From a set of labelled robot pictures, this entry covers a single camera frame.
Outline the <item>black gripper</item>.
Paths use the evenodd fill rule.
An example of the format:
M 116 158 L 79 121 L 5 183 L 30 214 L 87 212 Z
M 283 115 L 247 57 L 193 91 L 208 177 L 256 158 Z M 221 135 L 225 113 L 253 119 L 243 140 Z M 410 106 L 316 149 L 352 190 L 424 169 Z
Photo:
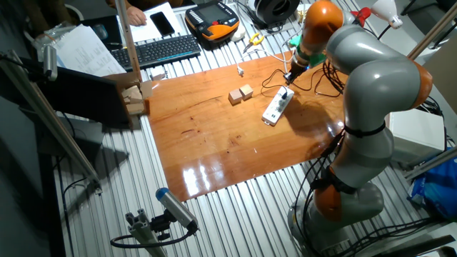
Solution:
M 283 77 L 287 84 L 292 84 L 294 80 L 309 68 L 309 60 L 293 57 L 291 68 Z

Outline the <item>person's hand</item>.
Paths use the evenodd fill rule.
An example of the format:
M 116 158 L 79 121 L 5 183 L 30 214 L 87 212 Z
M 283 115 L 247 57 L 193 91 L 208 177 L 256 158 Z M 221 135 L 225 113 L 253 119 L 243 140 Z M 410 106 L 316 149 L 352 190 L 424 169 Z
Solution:
M 135 6 L 130 6 L 126 10 L 130 25 L 144 26 L 146 25 L 146 15 L 144 12 Z

